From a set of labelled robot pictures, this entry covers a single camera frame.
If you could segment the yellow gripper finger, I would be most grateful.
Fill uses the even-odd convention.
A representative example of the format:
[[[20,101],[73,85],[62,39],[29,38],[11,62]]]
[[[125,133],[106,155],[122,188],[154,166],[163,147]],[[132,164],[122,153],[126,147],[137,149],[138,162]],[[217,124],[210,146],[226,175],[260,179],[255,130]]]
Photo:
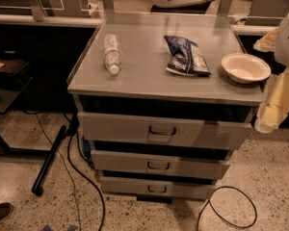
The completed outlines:
[[[264,93],[254,128],[268,134],[274,132],[289,115],[289,67],[268,79]]]
[[[276,49],[276,33],[278,28],[274,28],[261,39],[259,39],[253,48],[260,52],[274,52]]]

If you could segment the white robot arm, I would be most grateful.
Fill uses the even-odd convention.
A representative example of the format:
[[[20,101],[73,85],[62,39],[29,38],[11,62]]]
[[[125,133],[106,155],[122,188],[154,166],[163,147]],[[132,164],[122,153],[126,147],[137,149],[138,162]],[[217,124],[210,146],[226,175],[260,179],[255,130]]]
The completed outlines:
[[[285,70],[270,77],[265,86],[265,97],[254,123],[254,128],[264,134],[274,132],[289,115],[289,13],[276,29],[274,55]]]

